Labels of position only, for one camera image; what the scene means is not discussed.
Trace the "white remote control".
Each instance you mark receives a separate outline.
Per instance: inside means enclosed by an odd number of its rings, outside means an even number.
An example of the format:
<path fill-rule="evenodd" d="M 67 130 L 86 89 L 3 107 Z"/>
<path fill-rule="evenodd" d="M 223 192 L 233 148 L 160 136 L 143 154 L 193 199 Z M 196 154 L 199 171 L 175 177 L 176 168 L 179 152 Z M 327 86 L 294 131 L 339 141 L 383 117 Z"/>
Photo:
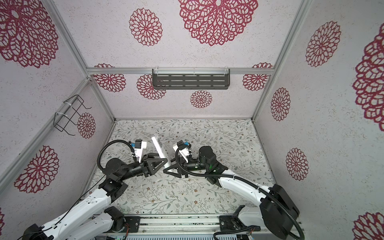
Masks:
<path fill-rule="evenodd" d="M 164 165 L 164 168 L 168 168 L 172 165 L 171 163 L 171 160 L 167 154 L 167 151 L 165 150 L 163 144 L 160 142 L 159 140 L 159 137 L 158 136 L 152 136 L 151 137 L 151 140 L 153 141 L 153 144 L 159 154 L 159 157 L 162 158 L 162 159 L 167 159 L 167 162 L 165 163 Z"/>

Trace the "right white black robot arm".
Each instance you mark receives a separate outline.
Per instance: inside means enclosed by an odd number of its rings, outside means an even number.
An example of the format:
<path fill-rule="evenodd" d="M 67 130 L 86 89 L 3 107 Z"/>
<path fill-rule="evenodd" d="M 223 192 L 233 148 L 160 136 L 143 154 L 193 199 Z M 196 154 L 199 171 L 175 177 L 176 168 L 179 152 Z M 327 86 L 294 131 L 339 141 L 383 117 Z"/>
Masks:
<path fill-rule="evenodd" d="M 245 231 L 265 227 L 281 240 L 287 237 L 305 239 L 298 222 L 300 211 L 282 186 L 268 187 L 245 179 L 221 164 L 210 146 L 201 147 L 196 159 L 187 142 L 175 144 L 173 148 L 175 163 L 164 169 L 165 174 L 177 178 L 205 178 L 210 184 L 232 191 L 254 204 L 253 208 L 239 207 L 233 215 L 233 221 L 242 224 Z"/>

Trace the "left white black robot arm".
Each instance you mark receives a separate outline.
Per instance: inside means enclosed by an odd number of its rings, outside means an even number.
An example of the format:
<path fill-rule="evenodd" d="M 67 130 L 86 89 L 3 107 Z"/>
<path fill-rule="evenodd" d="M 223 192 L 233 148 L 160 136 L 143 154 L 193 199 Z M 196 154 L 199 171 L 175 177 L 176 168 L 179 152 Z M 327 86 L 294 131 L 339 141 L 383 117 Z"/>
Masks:
<path fill-rule="evenodd" d="M 146 160 L 127 164 L 118 158 L 110 159 L 103 168 L 106 179 L 90 195 L 73 205 L 61 216 L 38 226 L 28 227 L 22 240 L 90 240 L 99 234 L 125 228 L 124 214 L 112 203 L 127 189 L 125 180 L 154 175 L 168 162 L 157 154 Z"/>

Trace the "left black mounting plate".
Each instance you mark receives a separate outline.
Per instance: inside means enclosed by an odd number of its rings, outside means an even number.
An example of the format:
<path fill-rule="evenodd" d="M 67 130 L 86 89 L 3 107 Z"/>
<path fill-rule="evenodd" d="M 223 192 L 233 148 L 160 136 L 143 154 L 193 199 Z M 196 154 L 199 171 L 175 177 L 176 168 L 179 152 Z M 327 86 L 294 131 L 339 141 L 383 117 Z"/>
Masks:
<path fill-rule="evenodd" d="M 113 220 L 112 228 L 105 233 L 137 233 L 141 217 L 125 216 Z"/>

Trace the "black mounting plate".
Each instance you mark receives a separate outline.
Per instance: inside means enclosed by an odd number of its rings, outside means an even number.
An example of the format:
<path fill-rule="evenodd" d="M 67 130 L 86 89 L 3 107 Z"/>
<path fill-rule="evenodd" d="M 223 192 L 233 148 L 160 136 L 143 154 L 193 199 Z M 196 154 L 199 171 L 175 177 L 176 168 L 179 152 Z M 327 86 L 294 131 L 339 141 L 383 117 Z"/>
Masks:
<path fill-rule="evenodd" d="M 234 232 L 249 228 L 248 231 L 259 232 L 261 230 L 260 226 L 246 226 L 238 218 L 229 215 L 219 216 L 219 225 L 221 232 Z"/>
<path fill-rule="evenodd" d="M 112 228 L 105 233 L 137 233 L 141 217 L 125 216 L 113 220 Z"/>

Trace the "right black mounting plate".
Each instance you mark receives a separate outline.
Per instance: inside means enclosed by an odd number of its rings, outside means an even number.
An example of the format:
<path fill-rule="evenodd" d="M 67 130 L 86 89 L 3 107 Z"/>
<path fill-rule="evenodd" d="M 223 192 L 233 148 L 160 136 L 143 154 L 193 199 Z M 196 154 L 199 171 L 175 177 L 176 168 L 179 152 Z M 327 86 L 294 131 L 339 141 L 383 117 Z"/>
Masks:
<path fill-rule="evenodd" d="M 259 232 L 261 230 L 260 226 L 246 226 L 238 218 L 229 215 L 219 216 L 219 225 L 221 232 L 234 232 L 249 228 L 248 231 Z"/>

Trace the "grey slotted metal shelf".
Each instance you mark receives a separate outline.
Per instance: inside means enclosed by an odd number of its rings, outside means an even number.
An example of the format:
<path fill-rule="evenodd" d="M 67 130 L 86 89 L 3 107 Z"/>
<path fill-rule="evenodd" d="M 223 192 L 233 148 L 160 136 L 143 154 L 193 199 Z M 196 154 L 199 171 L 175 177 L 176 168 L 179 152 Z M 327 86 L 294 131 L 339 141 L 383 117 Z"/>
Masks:
<path fill-rule="evenodd" d="M 231 83 L 230 70 L 164 71 L 152 70 L 152 85 L 156 90 L 227 90 Z"/>

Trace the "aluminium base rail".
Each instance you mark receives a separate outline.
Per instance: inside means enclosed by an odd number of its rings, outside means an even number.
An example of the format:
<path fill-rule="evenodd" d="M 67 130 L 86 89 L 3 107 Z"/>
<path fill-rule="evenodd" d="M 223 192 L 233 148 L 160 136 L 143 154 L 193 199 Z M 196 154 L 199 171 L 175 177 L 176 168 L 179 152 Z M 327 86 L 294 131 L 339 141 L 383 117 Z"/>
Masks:
<path fill-rule="evenodd" d="M 101 233 L 100 236 L 129 239 L 134 236 L 167 236 L 167 235 L 208 235 L 221 232 L 219 216 L 217 214 L 192 214 L 192 215 L 125 215 L 141 217 L 137 233 Z"/>

